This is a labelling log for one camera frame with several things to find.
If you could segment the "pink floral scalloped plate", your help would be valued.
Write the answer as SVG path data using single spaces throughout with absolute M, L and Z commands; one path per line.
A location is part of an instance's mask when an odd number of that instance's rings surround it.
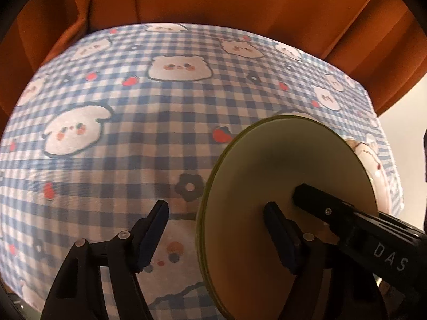
M 360 142 L 347 138 L 345 141 L 366 169 L 373 187 L 378 210 L 389 214 L 392 206 L 391 192 L 386 171 L 378 156 L 378 145 L 375 139 Z

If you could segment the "cream bowl with green rim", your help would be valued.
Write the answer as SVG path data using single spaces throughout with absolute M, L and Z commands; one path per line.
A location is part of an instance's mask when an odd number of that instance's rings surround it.
M 296 207 L 296 186 L 309 184 L 377 215 L 363 164 L 330 128 L 300 116 L 275 116 L 249 126 L 211 171 L 197 213 L 195 245 L 205 287 L 226 319 L 277 319 L 294 277 L 263 222 L 268 202 L 303 232 L 326 243 L 337 237 Z

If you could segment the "blue checkered cartoon tablecloth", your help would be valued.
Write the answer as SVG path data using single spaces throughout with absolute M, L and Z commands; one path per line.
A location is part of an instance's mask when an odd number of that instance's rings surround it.
M 106 241 L 156 200 L 171 217 L 138 275 L 157 319 L 219 319 L 197 271 L 195 214 L 223 149 L 263 118 L 295 114 L 343 139 L 375 139 L 392 198 L 402 187 L 365 88 L 295 47 L 227 27 L 102 30 L 42 66 L 1 137 L 1 277 L 44 307 L 79 238 Z

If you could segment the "orange curtain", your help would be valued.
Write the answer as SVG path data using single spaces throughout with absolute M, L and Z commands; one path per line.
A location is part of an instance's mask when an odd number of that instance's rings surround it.
M 29 0 L 1 36 L 1 123 L 35 71 L 84 35 L 138 22 L 220 25 L 338 67 L 384 113 L 426 74 L 426 34 L 403 0 Z

